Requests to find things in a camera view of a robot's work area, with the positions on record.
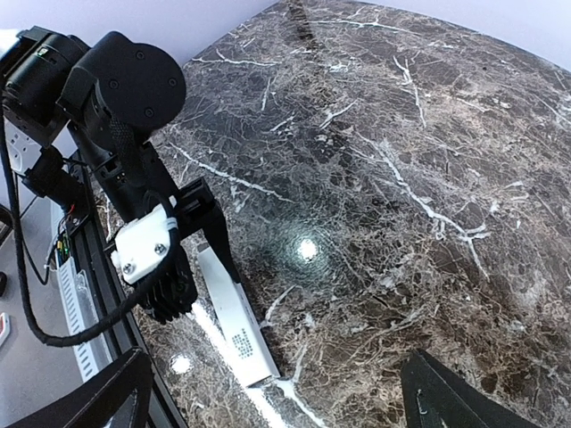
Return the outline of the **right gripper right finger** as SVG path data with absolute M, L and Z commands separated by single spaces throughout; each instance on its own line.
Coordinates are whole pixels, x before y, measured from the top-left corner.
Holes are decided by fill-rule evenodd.
M 533 427 L 488 399 L 424 350 L 413 350 L 401 369 L 408 427 Z

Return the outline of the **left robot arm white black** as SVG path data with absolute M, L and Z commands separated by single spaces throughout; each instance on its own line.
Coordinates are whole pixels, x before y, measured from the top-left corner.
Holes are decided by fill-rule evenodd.
M 185 98 L 182 69 L 168 53 L 117 31 L 87 45 L 49 29 L 24 29 L 1 56 L 3 114 L 40 147 L 24 184 L 70 218 L 87 214 L 87 188 L 64 170 L 54 148 L 68 130 L 123 220 L 111 258 L 129 284 L 149 275 L 189 284 L 180 244 L 197 231 L 229 276 L 239 279 L 210 188 L 203 179 L 178 187 L 150 141 L 181 112 Z

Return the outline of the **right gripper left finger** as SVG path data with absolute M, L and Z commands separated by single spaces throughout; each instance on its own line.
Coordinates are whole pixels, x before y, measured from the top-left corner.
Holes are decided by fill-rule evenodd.
M 127 427 L 147 422 L 153 370 L 150 357 L 135 347 L 121 355 L 82 386 L 37 412 L 12 424 L 13 427 L 104 427 L 129 400 Z

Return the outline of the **white remote control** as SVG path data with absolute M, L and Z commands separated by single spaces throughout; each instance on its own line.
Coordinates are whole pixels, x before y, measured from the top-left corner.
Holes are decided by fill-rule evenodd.
M 278 378 L 277 365 L 243 286 L 231 278 L 210 245 L 198 247 L 197 261 L 237 380 L 251 387 Z

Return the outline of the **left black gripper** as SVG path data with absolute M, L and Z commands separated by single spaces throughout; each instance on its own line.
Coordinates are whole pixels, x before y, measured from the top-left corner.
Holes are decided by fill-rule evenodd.
M 206 180 L 199 177 L 178 188 L 172 177 L 164 176 L 154 180 L 151 189 L 164 197 L 175 197 L 174 211 L 180 234 L 189 236 L 202 230 L 231 279 L 242 283 L 230 249 L 226 218 Z

